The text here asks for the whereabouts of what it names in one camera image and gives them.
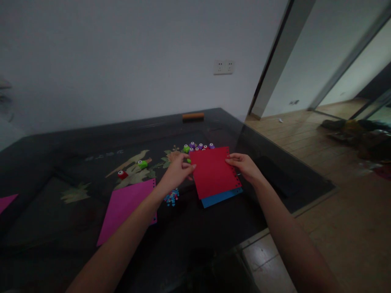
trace colored paper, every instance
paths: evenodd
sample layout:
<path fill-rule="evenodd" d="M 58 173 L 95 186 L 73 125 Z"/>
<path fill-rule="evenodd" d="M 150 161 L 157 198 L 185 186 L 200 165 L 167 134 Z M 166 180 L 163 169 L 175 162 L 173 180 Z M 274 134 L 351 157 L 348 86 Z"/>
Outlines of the colored paper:
<path fill-rule="evenodd" d="M 229 148 L 207 149 L 190 153 L 192 164 L 197 164 L 193 172 L 198 198 L 204 199 L 241 187 L 235 168 L 225 162 L 229 158 Z"/>
<path fill-rule="evenodd" d="M 97 246 L 105 243 L 117 231 L 119 226 L 121 226 L 140 203 L 152 192 L 155 185 L 155 179 L 151 179 L 112 192 Z M 156 217 L 157 215 L 155 215 L 151 225 L 157 222 Z"/>
<path fill-rule="evenodd" d="M 239 193 L 242 193 L 242 192 L 243 192 L 243 189 L 241 187 L 239 187 L 234 190 L 230 190 L 230 191 L 226 191 L 226 192 L 223 192 L 223 193 L 220 193 L 217 195 L 213 195 L 211 197 L 201 199 L 202 205 L 204 206 L 204 208 L 207 208 L 207 207 L 213 206 L 214 204 L 217 204 L 221 201 L 229 199 L 230 197 L 238 195 Z"/>
<path fill-rule="evenodd" d="M 10 205 L 18 195 L 10 195 L 0 198 L 0 214 Z"/>

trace wooden floor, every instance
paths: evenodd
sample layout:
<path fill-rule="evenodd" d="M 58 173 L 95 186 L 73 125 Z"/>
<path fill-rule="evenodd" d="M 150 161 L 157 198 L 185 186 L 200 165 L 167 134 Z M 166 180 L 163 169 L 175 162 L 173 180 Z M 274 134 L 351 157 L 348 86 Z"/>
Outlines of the wooden floor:
<path fill-rule="evenodd" d="M 354 98 L 345 102 L 319 106 L 316 108 L 316 110 L 329 115 L 340 117 L 342 119 L 349 119 L 367 102 L 367 99 Z M 380 103 L 374 102 L 369 107 L 367 107 L 359 116 L 357 116 L 356 119 L 363 119 L 366 115 L 377 109 L 380 105 Z M 370 116 L 369 120 L 380 120 L 384 123 L 391 124 L 391 108 L 382 107 L 375 114 Z"/>
<path fill-rule="evenodd" d="M 297 217 L 336 275 L 344 292 L 391 288 L 391 181 L 378 177 L 356 151 L 319 128 L 328 116 L 292 112 L 246 124 L 314 170 L 339 191 Z M 244 255 L 261 292 L 296 292 L 269 234 Z"/>

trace magenta paper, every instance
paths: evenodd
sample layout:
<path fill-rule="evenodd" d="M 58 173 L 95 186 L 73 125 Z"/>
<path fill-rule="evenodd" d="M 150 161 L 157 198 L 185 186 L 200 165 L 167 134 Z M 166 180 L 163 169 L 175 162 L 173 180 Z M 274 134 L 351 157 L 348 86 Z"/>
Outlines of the magenta paper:
<path fill-rule="evenodd" d="M 10 195 L 8 197 L 0 198 L 0 214 L 9 206 L 11 202 L 17 197 L 18 195 Z"/>
<path fill-rule="evenodd" d="M 119 226 L 121 226 L 140 203 L 152 192 L 155 185 L 155 179 L 151 179 L 112 192 L 97 246 L 105 243 L 117 231 Z M 155 215 L 151 225 L 156 222 Z"/>

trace electrical outlet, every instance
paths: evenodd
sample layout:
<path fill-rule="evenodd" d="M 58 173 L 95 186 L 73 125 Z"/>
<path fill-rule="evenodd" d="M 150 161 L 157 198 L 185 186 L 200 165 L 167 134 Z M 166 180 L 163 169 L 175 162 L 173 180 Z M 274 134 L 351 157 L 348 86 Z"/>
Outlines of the electrical outlet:
<path fill-rule="evenodd" d="M 233 74 L 234 70 L 235 70 L 235 61 L 226 60 L 225 61 L 225 74 Z"/>
<path fill-rule="evenodd" d="M 222 60 L 215 60 L 215 65 L 213 66 L 213 74 L 226 74 L 224 62 Z"/>

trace table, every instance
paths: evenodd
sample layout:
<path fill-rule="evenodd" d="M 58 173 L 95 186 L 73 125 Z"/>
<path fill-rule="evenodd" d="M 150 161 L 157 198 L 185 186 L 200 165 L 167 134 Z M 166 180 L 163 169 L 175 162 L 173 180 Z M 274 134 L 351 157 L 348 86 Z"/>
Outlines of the table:
<path fill-rule="evenodd" d="M 66 288 L 97 249 L 118 184 L 115 174 L 106 175 L 144 150 L 151 165 L 161 162 L 165 150 L 191 141 L 228 146 L 253 159 L 267 156 L 302 187 L 293 197 L 281 197 L 290 212 L 335 188 L 224 110 L 203 112 L 202 122 L 183 123 L 178 114 L 35 135 L 1 152 L 0 196 L 20 195 L 0 215 L 0 290 Z M 158 182 L 164 169 L 155 170 Z M 253 189 L 239 178 L 242 194 L 207 209 L 194 183 L 181 185 L 176 206 L 163 202 L 158 209 L 158 222 L 148 228 L 117 291 L 167 292 L 195 267 L 267 228 Z M 66 190 L 88 183 L 89 198 L 68 204 L 61 199 Z"/>

